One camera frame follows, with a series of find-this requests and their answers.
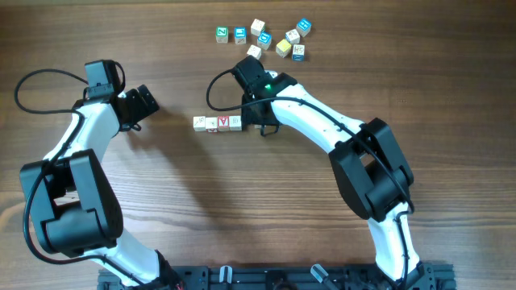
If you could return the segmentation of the white bird picture block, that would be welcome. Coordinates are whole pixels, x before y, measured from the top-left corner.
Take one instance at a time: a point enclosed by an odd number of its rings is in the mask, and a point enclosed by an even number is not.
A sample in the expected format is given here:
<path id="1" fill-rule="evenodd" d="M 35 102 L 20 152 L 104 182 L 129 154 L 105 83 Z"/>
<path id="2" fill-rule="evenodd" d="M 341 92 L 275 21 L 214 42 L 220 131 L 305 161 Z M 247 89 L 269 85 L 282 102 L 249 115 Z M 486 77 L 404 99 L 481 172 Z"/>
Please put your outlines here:
<path id="1" fill-rule="evenodd" d="M 241 131 L 243 129 L 242 120 L 240 116 L 229 117 L 230 131 Z"/>

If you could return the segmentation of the red V letter block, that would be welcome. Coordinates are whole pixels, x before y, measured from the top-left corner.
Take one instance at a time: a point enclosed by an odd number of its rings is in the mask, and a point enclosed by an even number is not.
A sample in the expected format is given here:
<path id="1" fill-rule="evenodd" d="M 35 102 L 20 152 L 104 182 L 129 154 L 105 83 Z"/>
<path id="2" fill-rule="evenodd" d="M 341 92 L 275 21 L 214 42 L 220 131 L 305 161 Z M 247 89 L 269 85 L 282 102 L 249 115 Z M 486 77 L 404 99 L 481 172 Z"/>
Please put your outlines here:
<path id="1" fill-rule="evenodd" d="M 230 118 L 228 116 L 217 117 L 217 127 L 219 132 L 230 130 Z"/>

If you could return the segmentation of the red bottom wooden block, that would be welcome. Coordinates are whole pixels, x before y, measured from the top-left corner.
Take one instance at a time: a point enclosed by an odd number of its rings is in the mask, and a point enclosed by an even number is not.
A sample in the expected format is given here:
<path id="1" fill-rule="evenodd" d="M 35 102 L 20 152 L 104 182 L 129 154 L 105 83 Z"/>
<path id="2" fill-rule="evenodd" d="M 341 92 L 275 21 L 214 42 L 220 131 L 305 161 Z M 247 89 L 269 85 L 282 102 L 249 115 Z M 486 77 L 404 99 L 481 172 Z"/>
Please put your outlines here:
<path id="1" fill-rule="evenodd" d="M 206 131 L 209 133 L 218 132 L 218 118 L 217 117 L 206 117 L 205 122 Z"/>

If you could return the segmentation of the plain beige wooden block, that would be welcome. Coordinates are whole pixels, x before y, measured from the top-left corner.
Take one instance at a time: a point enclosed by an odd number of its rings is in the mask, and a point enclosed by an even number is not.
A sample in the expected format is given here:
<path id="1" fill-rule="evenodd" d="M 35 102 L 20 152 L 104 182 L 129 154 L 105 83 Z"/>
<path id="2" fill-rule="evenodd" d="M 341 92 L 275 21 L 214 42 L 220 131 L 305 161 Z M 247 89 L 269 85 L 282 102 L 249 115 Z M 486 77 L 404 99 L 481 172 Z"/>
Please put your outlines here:
<path id="1" fill-rule="evenodd" d="M 206 117 L 205 116 L 194 116 L 193 117 L 193 129 L 195 131 L 206 130 Z"/>

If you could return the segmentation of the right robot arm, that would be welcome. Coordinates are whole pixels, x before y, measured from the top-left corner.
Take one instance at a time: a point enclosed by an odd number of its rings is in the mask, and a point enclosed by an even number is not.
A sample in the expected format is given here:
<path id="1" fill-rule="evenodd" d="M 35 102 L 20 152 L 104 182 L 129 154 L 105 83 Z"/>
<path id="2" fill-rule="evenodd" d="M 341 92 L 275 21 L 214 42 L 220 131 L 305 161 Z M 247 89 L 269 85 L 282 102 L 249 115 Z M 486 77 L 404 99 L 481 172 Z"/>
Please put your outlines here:
<path id="1" fill-rule="evenodd" d="M 407 289 L 420 262 L 408 226 L 414 175 L 390 127 L 379 118 L 363 122 L 333 110 L 252 56 L 230 72 L 243 89 L 241 109 L 250 110 L 254 122 L 290 126 L 328 154 L 340 196 L 368 223 L 377 267 Z"/>

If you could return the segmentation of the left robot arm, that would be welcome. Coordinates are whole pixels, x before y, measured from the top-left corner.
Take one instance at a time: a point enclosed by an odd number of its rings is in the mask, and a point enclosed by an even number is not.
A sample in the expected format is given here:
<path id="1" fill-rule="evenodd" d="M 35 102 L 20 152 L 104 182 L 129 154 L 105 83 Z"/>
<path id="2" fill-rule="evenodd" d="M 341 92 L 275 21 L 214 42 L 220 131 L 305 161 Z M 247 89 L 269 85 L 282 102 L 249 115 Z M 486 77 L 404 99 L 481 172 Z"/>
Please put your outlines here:
<path id="1" fill-rule="evenodd" d="M 85 72 L 82 97 L 67 111 L 69 128 L 41 161 L 20 170 L 27 247 L 45 263 L 98 263 L 119 278 L 120 289 L 180 289 L 184 283 L 164 256 L 125 230 L 101 165 L 110 141 L 140 131 L 139 121 L 159 106 L 145 85 L 125 90 L 125 72 L 114 60 L 89 62 Z"/>

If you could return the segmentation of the red edged wooden block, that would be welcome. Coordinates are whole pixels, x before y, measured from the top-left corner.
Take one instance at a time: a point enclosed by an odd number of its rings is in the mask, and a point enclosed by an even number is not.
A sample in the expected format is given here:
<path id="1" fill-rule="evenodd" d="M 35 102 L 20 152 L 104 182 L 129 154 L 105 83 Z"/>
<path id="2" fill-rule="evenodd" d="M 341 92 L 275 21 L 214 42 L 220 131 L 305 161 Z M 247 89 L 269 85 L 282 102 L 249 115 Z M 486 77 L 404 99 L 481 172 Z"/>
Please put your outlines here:
<path id="1" fill-rule="evenodd" d="M 249 56 L 253 56 L 254 58 L 256 58 L 257 60 L 259 60 L 261 58 L 261 55 L 262 55 L 262 49 L 259 48 L 258 46 L 256 45 L 251 45 L 249 47 L 249 49 L 247 50 L 247 54 Z"/>

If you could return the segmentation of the blue D letter block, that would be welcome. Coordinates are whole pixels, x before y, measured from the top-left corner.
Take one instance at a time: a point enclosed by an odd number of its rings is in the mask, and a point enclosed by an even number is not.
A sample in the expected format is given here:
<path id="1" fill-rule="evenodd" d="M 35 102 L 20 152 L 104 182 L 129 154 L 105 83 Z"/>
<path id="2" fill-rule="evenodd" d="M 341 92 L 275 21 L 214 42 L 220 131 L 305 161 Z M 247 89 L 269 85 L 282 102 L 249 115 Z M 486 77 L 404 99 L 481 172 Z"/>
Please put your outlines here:
<path id="1" fill-rule="evenodd" d="M 257 39 L 257 46 L 263 50 L 268 50 L 272 42 L 272 36 L 269 33 L 261 32 Z"/>

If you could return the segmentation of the yellow top wooden block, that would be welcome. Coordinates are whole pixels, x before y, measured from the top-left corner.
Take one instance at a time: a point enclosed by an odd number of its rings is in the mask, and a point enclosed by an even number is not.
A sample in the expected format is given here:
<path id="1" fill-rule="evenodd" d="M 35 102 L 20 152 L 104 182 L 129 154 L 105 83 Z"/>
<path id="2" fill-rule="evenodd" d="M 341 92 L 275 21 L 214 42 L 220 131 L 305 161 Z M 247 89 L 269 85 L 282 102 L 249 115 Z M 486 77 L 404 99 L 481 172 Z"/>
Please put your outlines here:
<path id="1" fill-rule="evenodd" d="M 282 39 L 276 45 L 276 53 L 281 58 L 286 58 L 287 55 L 290 53 L 291 48 L 292 48 L 292 44 L 287 39 Z"/>

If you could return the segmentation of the blue picture wooden block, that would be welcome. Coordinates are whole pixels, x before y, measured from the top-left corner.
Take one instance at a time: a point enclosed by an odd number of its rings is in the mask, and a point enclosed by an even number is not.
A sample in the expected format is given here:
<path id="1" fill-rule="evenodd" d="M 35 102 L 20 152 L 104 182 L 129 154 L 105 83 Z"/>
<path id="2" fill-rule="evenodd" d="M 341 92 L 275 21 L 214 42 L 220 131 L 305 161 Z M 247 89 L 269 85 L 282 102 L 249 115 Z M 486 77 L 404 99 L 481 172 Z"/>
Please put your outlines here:
<path id="1" fill-rule="evenodd" d="M 304 61 L 305 60 L 305 46 L 303 44 L 294 44 L 292 47 L 292 60 L 293 61 Z"/>

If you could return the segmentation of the blue L letter block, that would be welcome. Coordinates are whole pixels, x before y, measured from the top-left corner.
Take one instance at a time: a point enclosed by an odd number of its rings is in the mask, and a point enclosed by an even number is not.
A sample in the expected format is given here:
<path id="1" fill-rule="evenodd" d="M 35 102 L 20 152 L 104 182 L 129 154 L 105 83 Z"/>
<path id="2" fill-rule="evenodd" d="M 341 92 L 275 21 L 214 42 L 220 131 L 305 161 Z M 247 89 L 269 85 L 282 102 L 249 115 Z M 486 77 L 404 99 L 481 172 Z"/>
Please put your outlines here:
<path id="1" fill-rule="evenodd" d="M 246 27 L 236 27 L 234 29 L 235 44 L 246 44 L 247 42 L 247 29 Z"/>

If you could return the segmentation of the plain top wooden block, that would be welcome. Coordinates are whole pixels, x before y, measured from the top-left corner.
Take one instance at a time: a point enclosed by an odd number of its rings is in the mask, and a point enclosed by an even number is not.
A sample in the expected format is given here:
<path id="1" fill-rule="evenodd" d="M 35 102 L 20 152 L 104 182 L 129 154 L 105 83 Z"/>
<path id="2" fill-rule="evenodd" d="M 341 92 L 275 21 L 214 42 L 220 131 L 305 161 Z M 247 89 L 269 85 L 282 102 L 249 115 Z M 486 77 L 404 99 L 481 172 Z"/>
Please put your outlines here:
<path id="1" fill-rule="evenodd" d="M 251 34 L 260 36 L 265 29 L 265 22 L 260 19 L 254 19 L 251 25 Z"/>

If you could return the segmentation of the blue edged picture block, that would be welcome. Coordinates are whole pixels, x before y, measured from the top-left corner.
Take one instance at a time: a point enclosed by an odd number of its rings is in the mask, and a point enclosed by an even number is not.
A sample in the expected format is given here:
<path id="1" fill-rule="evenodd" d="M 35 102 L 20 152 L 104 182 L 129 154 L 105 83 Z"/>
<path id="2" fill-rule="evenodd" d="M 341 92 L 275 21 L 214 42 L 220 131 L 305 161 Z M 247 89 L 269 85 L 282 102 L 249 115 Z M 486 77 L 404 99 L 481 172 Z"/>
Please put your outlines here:
<path id="1" fill-rule="evenodd" d="M 301 40 L 301 36 L 297 29 L 292 29 L 285 33 L 285 39 L 292 45 L 299 44 Z"/>

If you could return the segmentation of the green N letter block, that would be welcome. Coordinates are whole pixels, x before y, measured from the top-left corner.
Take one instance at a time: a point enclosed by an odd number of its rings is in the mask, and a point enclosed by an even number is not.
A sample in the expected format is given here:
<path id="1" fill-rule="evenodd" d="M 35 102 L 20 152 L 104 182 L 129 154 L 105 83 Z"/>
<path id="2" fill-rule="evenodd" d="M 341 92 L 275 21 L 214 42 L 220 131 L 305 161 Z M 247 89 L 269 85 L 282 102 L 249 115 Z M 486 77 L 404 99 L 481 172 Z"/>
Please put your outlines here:
<path id="1" fill-rule="evenodd" d="M 228 40 L 229 40 L 229 30 L 228 30 L 228 27 L 222 27 L 222 26 L 218 26 L 216 27 L 216 30 L 215 30 L 215 37 L 216 37 L 216 42 L 218 44 L 227 44 L 228 43 Z"/>

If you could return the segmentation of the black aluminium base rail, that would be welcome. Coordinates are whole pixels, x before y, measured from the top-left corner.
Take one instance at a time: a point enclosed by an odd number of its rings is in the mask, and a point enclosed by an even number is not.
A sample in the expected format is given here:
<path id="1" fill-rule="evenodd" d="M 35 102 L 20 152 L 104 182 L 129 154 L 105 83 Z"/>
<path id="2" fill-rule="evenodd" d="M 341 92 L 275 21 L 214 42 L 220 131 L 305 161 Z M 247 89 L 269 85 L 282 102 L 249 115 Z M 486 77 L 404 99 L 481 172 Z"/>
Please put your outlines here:
<path id="1" fill-rule="evenodd" d="M 373 264 L 346 267 L 230 268 L 176 267 L 178 289 L 393 289 Z M 421 263 L 409 274 L 408 289 L 456 290 L 451 264 Z"/>

